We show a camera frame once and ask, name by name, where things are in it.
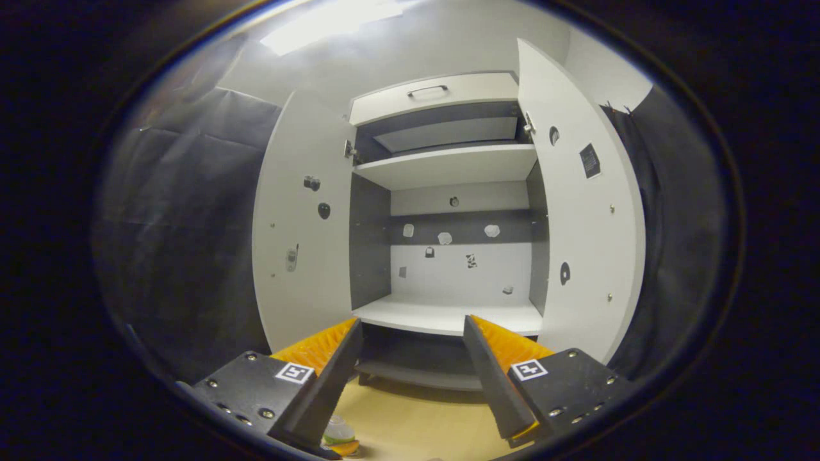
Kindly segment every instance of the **drawer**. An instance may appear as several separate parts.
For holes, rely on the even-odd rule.
[[[360,96],[353,100],[349,121],[359,126],[421,109],[517,99],[518,83],[509,72],[449,75]]]

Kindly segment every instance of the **gray back panel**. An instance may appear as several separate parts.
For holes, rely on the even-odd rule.
[[[413,225],[412,237],[403,236],[405,224]],[[495,224],[501,230],[488,237],[484,228]],[[511,244],[532,239],[530,210],[432,213],[390,218],[390,242],[394,245],[437,245],[439,233],[449,232],[453,244]]]
[[[541,165],[537,161],[526,178],[526,194],[530,200],[532,231],[532,270],[530,271],[530,301],[544,315],[547,304],[547,277],[549,276],[549,226],[547,195]]]
[[[390,191],[353,175],[350,183],[350,303],[390,294]]]

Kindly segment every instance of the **hinge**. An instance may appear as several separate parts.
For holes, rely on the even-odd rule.
[[[351,158],[353,157],[353,162],[358,161],[358,151],[353,148],[353,145],[350,143],[349,140],[344,140],[344,158]]]
[[[526,125],[524,125],[524,132],[529,135],[535,133],[535,126],[532,124],[529,112],[524,112],[524,121],[526,122]]]

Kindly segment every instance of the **drawer handle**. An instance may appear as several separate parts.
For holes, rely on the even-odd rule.
[[[412,94],[417,92],[417,91],[422,91],[423,89],[433,89],[433,88],[441,88],[444,91],[449,91],[449,88],[447,88],[446,84],[436,84],[436,85],[433,85],[433,86],[426,86],[424,88],[419,88],[419,89],[414,89],[412,91],[408,91],[408,98],[412,98],[413,97]]]

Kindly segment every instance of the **white shelf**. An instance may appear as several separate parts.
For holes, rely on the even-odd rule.
[[[353,172],[389,190],[526,180],[537,154],[532,144],[451,148],[388,158]]]
[[[519,335],[535,336],[541,330],[541,315],[529,302],[526,305],[507,306],[442,305],[425,304],[425,301],[415,297],[389,294],[353,311],[353,315],[365,323],[451,336],[463,335],[464,316],[469,314]]]

